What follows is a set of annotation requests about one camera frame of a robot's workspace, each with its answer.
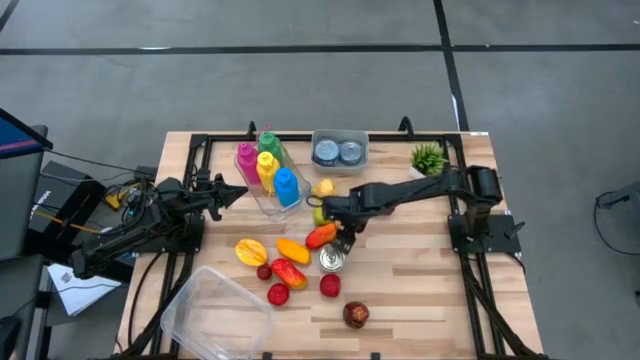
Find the pink squeeze bottle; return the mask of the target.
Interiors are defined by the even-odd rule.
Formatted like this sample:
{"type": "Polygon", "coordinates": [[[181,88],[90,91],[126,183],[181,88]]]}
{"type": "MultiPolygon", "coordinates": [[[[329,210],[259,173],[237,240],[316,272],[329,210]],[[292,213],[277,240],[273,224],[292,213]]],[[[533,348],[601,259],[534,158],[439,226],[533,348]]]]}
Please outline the pink squeeze bottle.
{"type": "Polygon", "coordinates": [[[250,143],[240,143],[237,148],[236,160],[241,172],[249,184],[259,184],[260,177],[257,173],[258,152],[250,143]]]}

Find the yellow-orange toy mango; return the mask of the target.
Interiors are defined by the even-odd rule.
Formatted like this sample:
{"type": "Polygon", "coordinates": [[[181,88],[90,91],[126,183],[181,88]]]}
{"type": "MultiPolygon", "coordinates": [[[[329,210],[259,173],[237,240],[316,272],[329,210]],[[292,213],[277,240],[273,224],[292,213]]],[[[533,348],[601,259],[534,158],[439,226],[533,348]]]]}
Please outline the yellow-orange toy mango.
{"type": "Polygon", "coordinates": [[[309,264],[311,262],[310,251],[300,243],[288,238],[279,238],[276,241],[278,252],[289,260],[299,264],[309,264]]]}

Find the clear plastic tub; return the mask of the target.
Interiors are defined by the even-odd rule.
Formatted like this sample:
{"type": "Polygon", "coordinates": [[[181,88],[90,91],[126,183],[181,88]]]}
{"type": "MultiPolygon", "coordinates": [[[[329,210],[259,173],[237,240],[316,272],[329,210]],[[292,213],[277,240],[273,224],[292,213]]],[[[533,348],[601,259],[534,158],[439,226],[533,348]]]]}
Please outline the clear plastic tub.
{"type": "Polygon", "coordinates": [[[253,360],[271,334],[274,317],[271,305],[202,266],[171,300],[160,325],[199,360],[253,360]]]}

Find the blue squeeze bottle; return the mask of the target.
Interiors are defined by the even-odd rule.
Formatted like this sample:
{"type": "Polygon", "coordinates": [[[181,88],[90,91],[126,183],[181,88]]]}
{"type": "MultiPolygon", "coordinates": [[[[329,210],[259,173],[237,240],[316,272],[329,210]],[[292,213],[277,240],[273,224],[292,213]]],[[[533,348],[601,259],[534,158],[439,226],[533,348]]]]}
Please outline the blue squeeze bottle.
{"type": "Polygon", "coordinates": [[[274,188],[283,207],[293,205],[299,200],[298,181],[289,168],[280,168],[274,177],[274,188]]]}

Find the dark red toy pomegranate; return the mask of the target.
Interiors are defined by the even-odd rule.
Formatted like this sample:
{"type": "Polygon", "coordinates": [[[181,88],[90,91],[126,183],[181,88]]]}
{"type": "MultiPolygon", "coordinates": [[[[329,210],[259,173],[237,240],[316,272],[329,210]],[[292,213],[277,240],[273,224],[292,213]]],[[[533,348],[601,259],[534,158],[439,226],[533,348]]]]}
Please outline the dark red toy pomegranate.
{"type": "Polygon", "coordinates": [[[362,302],[349,302],[343,307],[343,321],[351,328],[361,329],[368,319],[369,310],[362,302]]]}

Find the grey plastic bin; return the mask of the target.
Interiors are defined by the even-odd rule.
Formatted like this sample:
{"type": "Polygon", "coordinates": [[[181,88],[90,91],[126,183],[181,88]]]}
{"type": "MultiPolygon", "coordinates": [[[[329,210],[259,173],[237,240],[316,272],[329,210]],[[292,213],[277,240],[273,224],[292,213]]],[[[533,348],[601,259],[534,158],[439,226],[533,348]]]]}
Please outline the grey plastic bin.
{"type": "Polygon", "coordinates": [[[369,157],[369,136],[364,131],[319,129],[319,130],[315,130],[312,134],[311,161],[316,171],[319,173],[345,175],[345,176],[359,175],[368,166],[368,162],[369,162],[368,157],[369,157]],[[362,150],[363,150],[363,157],[361,162],[355,166],[345,166],[340,162],[340,159],[338,158],[338,161],[333,167],[324,167],[324,166],[318,165],[314,161],[314,157],[313,157],[314,146],[317,144],[318,141],[323,139],[330,139],[335,141],[338,144],[339,148],[340,148],[340,144],[345,141],[358,142],[362,146],[362,150]]]}

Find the grey cabinet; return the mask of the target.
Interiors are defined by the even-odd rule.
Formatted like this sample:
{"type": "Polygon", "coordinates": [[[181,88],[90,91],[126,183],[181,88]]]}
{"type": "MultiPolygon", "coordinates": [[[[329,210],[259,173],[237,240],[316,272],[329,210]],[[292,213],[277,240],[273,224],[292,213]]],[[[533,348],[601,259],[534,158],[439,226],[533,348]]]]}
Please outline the grey cabinet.
{"type": "Polygon", "coordinates": [[[43,152],[0,152],[0,261],[24,249],[43,152]]]}

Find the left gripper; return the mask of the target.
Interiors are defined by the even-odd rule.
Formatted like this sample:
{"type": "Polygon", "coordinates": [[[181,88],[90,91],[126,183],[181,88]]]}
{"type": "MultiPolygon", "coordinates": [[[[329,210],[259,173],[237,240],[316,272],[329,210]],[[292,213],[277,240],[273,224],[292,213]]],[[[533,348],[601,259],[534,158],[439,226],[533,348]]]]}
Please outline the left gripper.
{"type": "Polygon", "coordinates": [[[225,184],[221,173],[211,176],[210,170],[197,170],[193,178],[193,211],[206,210],[213,221],[220,221],[220,209],[229,208],[247,192],[246,186],[225,184]]]}

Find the green squeeze bottle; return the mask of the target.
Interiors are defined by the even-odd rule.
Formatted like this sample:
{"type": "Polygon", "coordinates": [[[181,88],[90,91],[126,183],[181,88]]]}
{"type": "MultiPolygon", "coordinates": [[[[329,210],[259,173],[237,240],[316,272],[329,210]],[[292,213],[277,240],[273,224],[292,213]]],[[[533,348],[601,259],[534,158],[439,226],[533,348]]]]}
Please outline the green squeeze bottle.
{"type": "Polygon", "coordinates": [[[278,160],[280,165],[284,164],[282,144],[274,132],[266,131],[260,134],[258,139],[258,150],[260,153],[271,153],[273,157],[278,160]]]}

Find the blue screen monitor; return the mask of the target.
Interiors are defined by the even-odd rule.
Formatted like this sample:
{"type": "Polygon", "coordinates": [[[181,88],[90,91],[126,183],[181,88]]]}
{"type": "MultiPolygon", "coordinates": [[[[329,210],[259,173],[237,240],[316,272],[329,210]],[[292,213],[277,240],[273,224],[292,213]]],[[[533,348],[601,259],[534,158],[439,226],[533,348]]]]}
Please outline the blue screen monitor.
{"type": "Polygon", "coordinates": [[[0,159],[42,153],[53,149],[53,143],[0,108],[0,159]]]}

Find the black box with white lettering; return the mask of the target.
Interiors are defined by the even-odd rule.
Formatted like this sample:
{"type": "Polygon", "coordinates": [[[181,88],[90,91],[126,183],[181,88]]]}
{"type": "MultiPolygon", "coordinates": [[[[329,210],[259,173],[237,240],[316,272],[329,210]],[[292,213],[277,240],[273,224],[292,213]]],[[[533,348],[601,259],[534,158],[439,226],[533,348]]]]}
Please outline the black box with white lettering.
{"type": "Polygon", "coordinates": [[[29,229],[39,233],[47,233],[59,229],[65,218],[62,214],[68,199],[69,186],[62,182],[40,177],[34,195],[29,229]]]}

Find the black metal table frame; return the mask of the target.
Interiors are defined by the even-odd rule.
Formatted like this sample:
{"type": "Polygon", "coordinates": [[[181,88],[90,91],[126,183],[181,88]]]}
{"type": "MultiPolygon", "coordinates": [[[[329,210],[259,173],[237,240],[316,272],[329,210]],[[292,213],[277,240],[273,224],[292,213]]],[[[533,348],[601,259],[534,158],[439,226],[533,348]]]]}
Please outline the black metal table frame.
{"type": "MultiPolygon", "coordinates": [[[[311,161],[312,132],[284,131],[280,138],[311,188],[322,180],[311,161]]],[[[497,171],[487,135],[460,132],[372,132],[369,162],[359,175],[334,175],[336,196],[372,182],[397,184],[409,175],[411,152],[418,144],[437,142],[446,168],[483,166],[497,171]]],[[[253,239],[267,250],[268,262],[282,256],[279,238],[303,244],[313,231],[309,195],[284,220],[274,221],[248,192],[220,221],[204,214],[199,251],[190,255],[149,253],[137,257],[116,348],[141,359],[198,359],[165,334],[164,310],[199,267],[209,266],[271,305],[272,285],[286,285],[273,271],[268,281],[258,267],[235,254],[241,239],[253,239]]],[[[389,216],[371,218],[346,255],[340,272],[325,272],[314,250],[309,264],[295,264],[308,280],[304,289],[289,287],[290,296],[275,311],[273,328],[254,360],[282,359],[482,359],[549,360],[544,353],[517,254],[456,253],[448,218],[462,215],[465,203],[436,197],[399,205],[389,216]],[[338,297],[325,297],[320,280],[341,278],[338,297]],[[361,329],[343,321],[343,307],[364,303],[369,319],[361,329]]]]}

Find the white paper sheets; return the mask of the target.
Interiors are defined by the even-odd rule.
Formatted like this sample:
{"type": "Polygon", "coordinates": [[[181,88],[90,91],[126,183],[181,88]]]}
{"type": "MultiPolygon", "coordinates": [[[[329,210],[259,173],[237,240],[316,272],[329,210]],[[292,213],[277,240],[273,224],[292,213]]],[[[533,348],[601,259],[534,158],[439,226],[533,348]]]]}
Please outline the white paper sheets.
{"type": "Polygon", "coordinates": [[[69,316],[78,315],[112,290],[122,287],[121,282],[100,276],[88,280],[76,278],[70,267],[60,264],[48,265],[47,271],[69,316]]]}

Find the red-orange toy mango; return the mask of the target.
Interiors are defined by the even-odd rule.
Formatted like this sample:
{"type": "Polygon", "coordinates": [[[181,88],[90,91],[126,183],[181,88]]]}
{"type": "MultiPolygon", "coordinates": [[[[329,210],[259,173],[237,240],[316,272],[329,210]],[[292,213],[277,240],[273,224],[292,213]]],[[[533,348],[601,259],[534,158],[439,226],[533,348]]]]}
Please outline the red-orange toy mango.
{"type": "Polygon", "coordinates": [[[305,246],[310,250],[322,248],[324,245],[334,241],[336,236],[337,226],[335,223],[318,226],[307,235],[305,246]]]}

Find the red and yellow toy mango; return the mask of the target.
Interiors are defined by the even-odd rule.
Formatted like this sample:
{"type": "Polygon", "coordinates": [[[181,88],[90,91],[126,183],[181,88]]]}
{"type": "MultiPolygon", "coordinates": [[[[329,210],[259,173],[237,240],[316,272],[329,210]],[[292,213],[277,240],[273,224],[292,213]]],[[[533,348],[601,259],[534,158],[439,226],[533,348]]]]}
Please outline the red and yellow toy mango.
{"type": "Polygon", "coordinates": [[[271,268],[292,289],[304,289],[308,285],[307,277],[289,259],[278,258],[271,263],[271,268]]]}

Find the clear rectangular tray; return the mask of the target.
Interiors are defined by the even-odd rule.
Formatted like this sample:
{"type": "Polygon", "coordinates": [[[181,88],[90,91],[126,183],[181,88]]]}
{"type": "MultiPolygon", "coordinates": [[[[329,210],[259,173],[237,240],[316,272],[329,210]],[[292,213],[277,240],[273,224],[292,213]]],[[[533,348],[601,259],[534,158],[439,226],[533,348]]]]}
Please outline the clear rectangular tray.
{"type": "MultiPolygon", "coordinates": [[[[254,148],[257,150],[258,155],[260,154],[259,150],[258,150],[258,143],[257,144],[252,144],[254,146],[254,148]]],[[[245,176],[243,175],[243,173],[240,170],[240,167],[238,165],[238,162],[236,160],[236,155],[234,158],[234,163],[236,166],[236,169],[239,171],[242,179],[245,181],[248,189],[249,189],[249,193],[251,194],[251,196],[255,199],[258,208],[270,219],[274,220],[274,221],[280,221],[280,220],[284,220],[286,217],[290,216],[292,213],[296,212],[301,206],[302,203],[304,202],[305,198],[310,194],[311,192],[311,185],[310,183],[304,178],[304,176],[301,174],[301,172],[299,171],[299,169],[297,168],[297,166],[295,165],[293,159],[291,158],[291,156],[289,155],[288,151],[286,150],[286,148],[284,147],[284,145],[282,144],[282,151],[283,151],[283,161],[284,164],[280,165],[280,168],[289,168],[297,177],[297,181],[298,181],[298,191],[299,191],[299,200],[294,203],[291,206],[288,207],[283,207],[279,200],[278,197],[276,195],[276,191],[273,195],[271,196],[267,196],[264,192],[264,189],[261,186],[261,182],[259,184],[249,184],[248,181],[246,180],[245,176]]]]}

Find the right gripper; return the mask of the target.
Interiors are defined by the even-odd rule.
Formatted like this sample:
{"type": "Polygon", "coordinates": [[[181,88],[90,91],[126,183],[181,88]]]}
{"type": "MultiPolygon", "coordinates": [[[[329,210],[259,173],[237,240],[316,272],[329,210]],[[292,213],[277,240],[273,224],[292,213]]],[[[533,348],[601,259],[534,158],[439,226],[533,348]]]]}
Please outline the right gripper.
{"type": "MultiPolygon", "coordinates": [[[[326,196],[321,203],[325,218],[339,221],[344,228],[356,233],[364,231],[370,215],[370,195],[367,192],[353,192],[349,196],[326,196]]],[[[333,239],[343,235],[339,223],[333,224],[333,239]]],[[[343,253],[349,254],[355,241],[355,233],[347,231],[343,236],[343,253]]]]}

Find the red toy fruit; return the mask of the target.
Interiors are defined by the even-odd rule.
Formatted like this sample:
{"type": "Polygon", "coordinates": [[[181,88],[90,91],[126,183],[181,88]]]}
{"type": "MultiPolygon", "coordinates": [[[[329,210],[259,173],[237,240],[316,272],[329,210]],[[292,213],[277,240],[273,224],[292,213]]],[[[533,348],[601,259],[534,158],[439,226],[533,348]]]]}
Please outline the red toy fruit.
{"type": "Polygon", "coordinates": [[[326,274],[320,280],[320,292],[325,297],[338,297],[341,291],[341,278],[336,274],[326,274]]]}
{"type": "Polygon", "coordinates": [[[282,306],[289,300],[290,290],[287,285],[276,283],[267,292],[267,299],[271,305],[282,306]]]}

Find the yellow toy fruit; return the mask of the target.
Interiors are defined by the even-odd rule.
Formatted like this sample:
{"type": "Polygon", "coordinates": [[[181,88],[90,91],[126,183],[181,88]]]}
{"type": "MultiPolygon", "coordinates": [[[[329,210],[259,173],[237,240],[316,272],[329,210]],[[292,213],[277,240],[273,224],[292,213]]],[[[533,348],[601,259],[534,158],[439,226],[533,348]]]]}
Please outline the yellow toy fruit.
{"type": "Polygon", "coordinates": [[[311,194],[318,198],[334,196],[336,194],[336,185],[333,180],[325,178],[312,187],[311,194]]]}

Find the green plant in white pot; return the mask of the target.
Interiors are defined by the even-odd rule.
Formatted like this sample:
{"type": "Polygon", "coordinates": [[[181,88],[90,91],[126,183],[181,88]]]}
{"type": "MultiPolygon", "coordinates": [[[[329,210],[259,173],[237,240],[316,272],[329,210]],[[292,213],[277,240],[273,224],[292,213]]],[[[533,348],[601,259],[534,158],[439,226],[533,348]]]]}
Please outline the green plant in white pot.
{"type": "Polygon", "coordinates": [[[438,177],[448,160],[444,157],[444,149],[437,142],[418,144],[411,152],[409,175],[412,178],[438,177]]]}

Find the yellow squeeze bottle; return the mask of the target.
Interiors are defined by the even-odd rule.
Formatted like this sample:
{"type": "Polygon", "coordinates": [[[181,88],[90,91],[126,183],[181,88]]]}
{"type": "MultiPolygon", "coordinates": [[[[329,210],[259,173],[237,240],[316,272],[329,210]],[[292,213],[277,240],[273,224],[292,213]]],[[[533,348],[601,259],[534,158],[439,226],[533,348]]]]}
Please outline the yellow squeeze bottle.
{"type": "Polygon", "coordinates": [[[257,156],[256,171],[267,196],[275,193],[274,179],[279,169],[279,160],[272,153],[264,151],[257,156]]]}

